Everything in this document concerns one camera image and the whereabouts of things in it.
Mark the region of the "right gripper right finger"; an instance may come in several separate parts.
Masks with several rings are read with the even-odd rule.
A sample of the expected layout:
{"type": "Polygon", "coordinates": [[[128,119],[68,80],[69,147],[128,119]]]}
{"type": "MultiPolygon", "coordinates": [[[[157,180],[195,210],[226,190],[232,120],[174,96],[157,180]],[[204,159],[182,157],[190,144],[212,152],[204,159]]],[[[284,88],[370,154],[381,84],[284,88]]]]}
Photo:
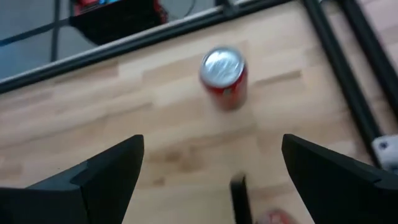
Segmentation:
{"type": "Polygon", "coordinates": [[[398,224],[398,175],[293,134],[282,154],[316,224],[398,224]]]}

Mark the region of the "grey metal mounting plate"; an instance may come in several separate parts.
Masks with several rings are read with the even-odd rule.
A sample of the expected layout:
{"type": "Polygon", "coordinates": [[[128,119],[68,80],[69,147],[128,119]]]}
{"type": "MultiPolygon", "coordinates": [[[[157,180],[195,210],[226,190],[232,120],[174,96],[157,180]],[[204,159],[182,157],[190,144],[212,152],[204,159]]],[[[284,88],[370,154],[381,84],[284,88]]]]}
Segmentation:
{"type": "Polygon", "coordinates": [[[378,137],[372,147],[380,167],[398,175],[398,134],[378,137]]]}

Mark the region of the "red cola can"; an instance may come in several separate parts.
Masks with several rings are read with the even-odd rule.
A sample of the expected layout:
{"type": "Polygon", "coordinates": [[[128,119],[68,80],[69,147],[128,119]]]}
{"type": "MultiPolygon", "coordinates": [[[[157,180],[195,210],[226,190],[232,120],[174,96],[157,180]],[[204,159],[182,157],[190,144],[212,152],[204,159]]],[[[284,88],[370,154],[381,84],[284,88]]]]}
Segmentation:
{"type": "Polygon", "coordinates": [[[234,110],[246,100],[248,66],[243,54],[234,47],[224,45],[207,52],[200,64],[199,79],[221,110],[234,110]]]}

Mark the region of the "black aluminium table frame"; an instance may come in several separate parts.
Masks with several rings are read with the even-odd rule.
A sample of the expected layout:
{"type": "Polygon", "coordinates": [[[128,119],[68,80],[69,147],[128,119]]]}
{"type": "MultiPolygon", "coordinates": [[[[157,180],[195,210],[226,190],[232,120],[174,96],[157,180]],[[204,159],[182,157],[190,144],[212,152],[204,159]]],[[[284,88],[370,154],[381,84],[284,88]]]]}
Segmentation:
{"type": "MultiPolygon", "coordinates": [[[[221,10],[221,6],[218,6],[200,16],[192,16],[168,23],[164,26],[156,27],[141,32],[140,34],[118,40],[114,43],[101,46],[89,52],[59,60],[3,80],[0,82],[0,93],[9,92],[109,58],[126,54],[133,50],[141,49],[180,35],[185,35],[189,32],[237,19],[290,1],[293,0],[243,1],[241,3],[236,3],[239,5],[239,12],[234,17],[226,17],[221,10]]],[[[343,57],[340,46],[331,31],[329,23],[326,21],[320,2],[319,0],[302,1],[336,76],[339,78],[341,89],[343,90],[351,112],[357,117],[356,123],[361,130],[361,135],[374,161],[380,166],[372,147],[373,140],[381,137],[377,124],[373,120],[363,95],[356,85],[352,73],[348,69],[348,64],[343,57]]],[[[357,2],[355,0],[337,1],[354,30],[355,36],[376,74],[396,118],[398,118],[398,76],[396,71],[393,69],[390,60],[387,58],[384,49],[381,47],[373,30],[370,28],[357,2]]]]}

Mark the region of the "red black portable power station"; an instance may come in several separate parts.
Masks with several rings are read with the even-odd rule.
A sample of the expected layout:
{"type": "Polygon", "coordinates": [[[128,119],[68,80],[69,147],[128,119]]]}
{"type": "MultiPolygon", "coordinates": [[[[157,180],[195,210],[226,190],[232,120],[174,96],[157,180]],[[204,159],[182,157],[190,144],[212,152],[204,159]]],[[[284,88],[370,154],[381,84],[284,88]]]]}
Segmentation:
{"type": "Polygon", "coordinates": [[[69,0],[69,24],[96,45],[169,21],[159,0],[69,0]]]}

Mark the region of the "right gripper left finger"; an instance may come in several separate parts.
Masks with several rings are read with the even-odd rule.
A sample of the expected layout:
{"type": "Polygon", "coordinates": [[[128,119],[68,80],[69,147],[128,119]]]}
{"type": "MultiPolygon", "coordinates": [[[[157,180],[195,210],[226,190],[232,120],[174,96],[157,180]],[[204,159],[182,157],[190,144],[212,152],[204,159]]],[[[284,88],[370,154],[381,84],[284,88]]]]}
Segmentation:
{"type": "Polygon", "coordinates": [[[0,224],[122,224],[144,158],[144,137],[24,189],[0,187],[0,224]]]}

